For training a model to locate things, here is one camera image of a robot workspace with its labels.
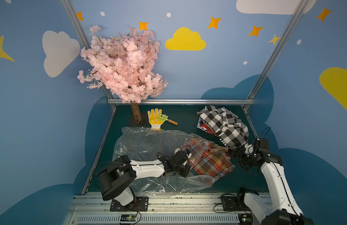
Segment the orange red tartan shirt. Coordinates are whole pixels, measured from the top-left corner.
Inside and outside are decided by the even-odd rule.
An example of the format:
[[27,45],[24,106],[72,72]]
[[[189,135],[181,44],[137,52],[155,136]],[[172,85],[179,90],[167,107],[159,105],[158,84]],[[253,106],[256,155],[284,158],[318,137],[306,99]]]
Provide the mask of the orange red tartan shirt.
[[199,175],[220,179],[235,169],[227,147],[197,137],[188,140],[186,145],[191,146],[190,164]]

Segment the grey white plaid shirt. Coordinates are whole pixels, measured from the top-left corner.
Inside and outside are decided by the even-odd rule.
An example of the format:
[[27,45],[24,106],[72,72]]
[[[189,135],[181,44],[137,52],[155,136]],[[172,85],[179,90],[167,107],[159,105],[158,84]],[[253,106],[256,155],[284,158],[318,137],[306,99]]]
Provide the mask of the grey white plaid shirt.
[[248,127],[230,110],[224,107],[206,106],[197,114],[226,147],[234,149],[248,143]]

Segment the clear plastic vacuum bag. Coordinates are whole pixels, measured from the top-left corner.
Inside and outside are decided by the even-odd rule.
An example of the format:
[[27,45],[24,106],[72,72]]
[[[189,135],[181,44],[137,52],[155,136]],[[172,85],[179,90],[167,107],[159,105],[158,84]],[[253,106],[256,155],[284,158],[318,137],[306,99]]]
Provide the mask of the clear plastic vacuum bag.
[[[192,152],[189,162],[198,165],[199,159],[209,148],[209,141],[196,134],[179,130],[151,130],[147,127],[123,127],[117,139],[113,159],[127,155],[131,160],[153,161],[158,157],[169,158],[177,148]],[[131,188],[137,194],[155,196],[158,194],[195,193],[210,188],[217,178],[199,175],[193,168],[186,178],[180,175],[143,178],[133,181]]]

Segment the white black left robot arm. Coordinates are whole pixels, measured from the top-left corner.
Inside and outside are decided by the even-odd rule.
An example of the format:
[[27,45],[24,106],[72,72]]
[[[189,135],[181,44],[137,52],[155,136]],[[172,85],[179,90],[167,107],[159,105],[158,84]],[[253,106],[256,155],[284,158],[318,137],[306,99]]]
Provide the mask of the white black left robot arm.
[[123,155],[94,172],[93,181],[99,187],[104,201],[111,200],[114,205],[131,210],[137,203],[130,187],[134,180],[177,174],[186,177],[190,170],[191,156],[192,153],[187,148],[177,148],[173,156],[158,156],[154,161],[135,161]]

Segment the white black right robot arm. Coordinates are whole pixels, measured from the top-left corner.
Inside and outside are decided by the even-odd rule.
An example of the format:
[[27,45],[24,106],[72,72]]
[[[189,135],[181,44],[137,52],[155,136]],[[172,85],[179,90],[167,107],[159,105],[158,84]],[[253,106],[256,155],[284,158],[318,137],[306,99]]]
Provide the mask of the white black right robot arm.
[[253,144],[236,147],[229,156],[238,159],[246,171],[258,167],[266,180],[272,206],[267,206],[258,192],[240,188],[237,193],[236,207],[249,208],[261,225],[313,225],[312,219],[304,213],[295,201],[285,177],[281,157],[269,150],[267,139],[256,139]]

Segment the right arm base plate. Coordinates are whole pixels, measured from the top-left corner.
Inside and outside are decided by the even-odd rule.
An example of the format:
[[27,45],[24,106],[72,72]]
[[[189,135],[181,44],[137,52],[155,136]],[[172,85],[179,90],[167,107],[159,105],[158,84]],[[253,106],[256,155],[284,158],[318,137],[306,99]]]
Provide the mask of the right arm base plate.
[[250,208],[244,203],[244,197],[223,194],[221,197],[223,210],[226,212],[233,211],[250,211]]

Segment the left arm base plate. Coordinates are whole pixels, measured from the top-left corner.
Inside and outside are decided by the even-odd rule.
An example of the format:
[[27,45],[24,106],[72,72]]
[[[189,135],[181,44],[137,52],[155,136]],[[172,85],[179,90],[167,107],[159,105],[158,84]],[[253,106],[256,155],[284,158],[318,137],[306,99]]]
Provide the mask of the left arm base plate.
[[138,211],[146,212],[148,211],[149,197],[134,197],[133,201],[127,205],[122,205],[119,201],[113,199],[110,206],[111,212],[126,212],[126,211]]

